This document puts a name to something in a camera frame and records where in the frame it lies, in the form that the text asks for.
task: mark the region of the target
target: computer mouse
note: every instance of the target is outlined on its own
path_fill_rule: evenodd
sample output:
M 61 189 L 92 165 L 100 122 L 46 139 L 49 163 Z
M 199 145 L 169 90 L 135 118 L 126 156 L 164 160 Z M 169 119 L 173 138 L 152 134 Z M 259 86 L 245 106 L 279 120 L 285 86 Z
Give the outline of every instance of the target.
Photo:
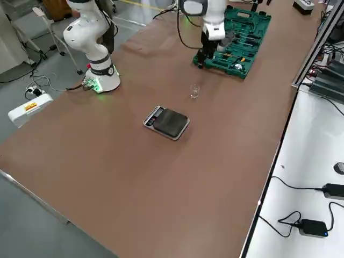
M 336 171 L 339 175 L 344 175 L 344 163 L 338 162 L 333 166 L 334 171 Z

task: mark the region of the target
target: open toolbox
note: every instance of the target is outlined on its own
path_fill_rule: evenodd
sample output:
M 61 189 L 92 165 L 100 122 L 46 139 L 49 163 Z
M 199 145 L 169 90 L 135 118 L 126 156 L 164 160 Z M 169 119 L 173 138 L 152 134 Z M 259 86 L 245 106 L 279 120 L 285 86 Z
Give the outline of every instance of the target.
M 206 59 L 205 68 L 217 68 L 229 75 L 245 79 L 268 29 L 271 16 L 265 12 L 252 12 L 228 5 L 225 11 L 225 31 L 235 37 L 223 52 L 215 51 Z M 198 64 L 197 55 L 193 63 Z

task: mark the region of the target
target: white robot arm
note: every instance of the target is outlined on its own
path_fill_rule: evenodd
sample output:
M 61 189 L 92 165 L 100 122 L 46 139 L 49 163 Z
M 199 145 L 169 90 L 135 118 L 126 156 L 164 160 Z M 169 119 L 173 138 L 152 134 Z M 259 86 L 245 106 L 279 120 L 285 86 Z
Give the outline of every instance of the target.
M 197 52 L 198 66 L 226 44 L 225 10 L 227 0 L 180 0 L 180 8 L 188 16 L 202 16 L 202 49 Z
M 65 29 L 64 39 L 90 60 L 91 68 L 86 72 L 83 83 L 98 93 L 114 90 L 120 84 L 118 73 L 108 49 L 97 43 L 97 39 L 110 27 L 109 18 L 98 8 L 95 0 L 67 0 L 67 3 L 80 13 L 80 17 Z
M 188 16 L 202 16 L 202 30 L 214 41 L 225 38 L 226 3 L 226 0 L 181 0 L 180 8 Z

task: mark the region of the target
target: brown tabletop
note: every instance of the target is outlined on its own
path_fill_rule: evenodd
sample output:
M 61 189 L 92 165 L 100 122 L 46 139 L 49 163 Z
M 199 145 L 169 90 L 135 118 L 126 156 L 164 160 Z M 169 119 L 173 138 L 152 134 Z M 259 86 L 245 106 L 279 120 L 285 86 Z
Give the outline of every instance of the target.
M 259 8 L 273 18 L 245 80 L 195 67 L 164 16 L 113 55 L 120 88 L 63 94 L 0 146 L 0 168 L 121 258 L 238 257 L 320 17 Z M 190 118 L 179 141 L 143 126 L 156 105 Z

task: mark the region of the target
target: small glass cup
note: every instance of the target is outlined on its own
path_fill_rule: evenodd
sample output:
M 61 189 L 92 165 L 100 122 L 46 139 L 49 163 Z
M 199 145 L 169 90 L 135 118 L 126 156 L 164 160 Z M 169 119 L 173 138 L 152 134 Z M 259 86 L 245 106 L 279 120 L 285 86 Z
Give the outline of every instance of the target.
M 191 91 L 190 97 L 191 98 L 197 98 L 199 96 L 199 90 L 200 90 L 200 88 L 199 88 L 198 85 L 196 85 L 196 84 L 191 85 L 191 87 L 190 87 L 190 91 Z

